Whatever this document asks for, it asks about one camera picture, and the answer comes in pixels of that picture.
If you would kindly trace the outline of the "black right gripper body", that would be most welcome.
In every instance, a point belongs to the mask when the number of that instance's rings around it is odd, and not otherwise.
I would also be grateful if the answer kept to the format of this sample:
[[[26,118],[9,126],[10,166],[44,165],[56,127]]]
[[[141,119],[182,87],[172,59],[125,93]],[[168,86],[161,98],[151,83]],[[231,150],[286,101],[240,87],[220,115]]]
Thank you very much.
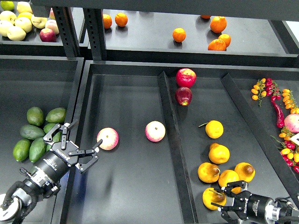
[[[243,191],[234,198],[236,215],[243,221],[273,221],[274,200],[270,197]]]

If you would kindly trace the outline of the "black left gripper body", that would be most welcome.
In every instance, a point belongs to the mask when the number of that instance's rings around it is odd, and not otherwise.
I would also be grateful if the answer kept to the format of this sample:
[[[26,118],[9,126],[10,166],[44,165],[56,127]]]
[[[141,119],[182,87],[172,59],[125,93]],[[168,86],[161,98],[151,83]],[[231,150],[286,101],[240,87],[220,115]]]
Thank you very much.
[[[58,182],[68,172],[70,167],[78,162],[78,158],[74,155],[69,155],[69,152],[79,149],[75,143],[67,140],[65,149],[61,147],[61,141],[55,142],[52,148],[34,163],[34,168],[52,183]]]

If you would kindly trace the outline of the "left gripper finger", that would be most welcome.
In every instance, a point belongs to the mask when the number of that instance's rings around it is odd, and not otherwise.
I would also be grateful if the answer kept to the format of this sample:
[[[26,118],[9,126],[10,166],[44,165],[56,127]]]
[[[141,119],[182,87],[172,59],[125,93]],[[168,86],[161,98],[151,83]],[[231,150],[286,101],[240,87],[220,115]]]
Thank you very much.
[[[78,124],[78,120],[74,120],[71,123],[65,123],[63,125],[57,123],[55,124],[43,137],[45,143],[53,146],[54,145],[54,135],[61,132],[61,149],[65,150],[67,145],[67,140],[69,136],[69,131]]]
[[[74,149],[68,151],[68,163],[71,167],[75,166],[81,174],[86,173],[99,159],[98,152],[103,140],[100,139],[92,148],[81,150],[76,145]]]

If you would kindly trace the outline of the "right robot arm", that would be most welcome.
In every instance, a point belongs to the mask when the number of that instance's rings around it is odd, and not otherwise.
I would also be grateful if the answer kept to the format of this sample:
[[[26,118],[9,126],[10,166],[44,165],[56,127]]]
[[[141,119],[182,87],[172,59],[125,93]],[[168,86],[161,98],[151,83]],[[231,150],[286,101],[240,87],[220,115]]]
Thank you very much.
[[[272,199],[267,196],[253,194],[247,190],[246,181],[227,183],[226,187],[216,189],[215,193],[232,198],[231,205],[220,205],[211,202],[217,207],[221,217],[229,224],[242,224],[251,221],[256,224],[297,224],[299,210],[288,198]]]

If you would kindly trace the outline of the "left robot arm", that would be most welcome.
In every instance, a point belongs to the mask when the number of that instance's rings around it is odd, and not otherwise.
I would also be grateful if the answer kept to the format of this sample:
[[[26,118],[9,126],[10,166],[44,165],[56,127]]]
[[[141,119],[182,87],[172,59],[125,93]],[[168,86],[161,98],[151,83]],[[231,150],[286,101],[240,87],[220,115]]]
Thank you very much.
[[[34,163],[30,171],[20,168],[26,179],[15,182],[1,195],[1,223],[21,224],[38,202],[58,194],[61,178],[72,167],[83,174],[98,161],[102,139],[86,150],[79,149],[69,140],[69,132],[77,123],[55,124],[43,137],[43,142],[51,146],[49,151]]]

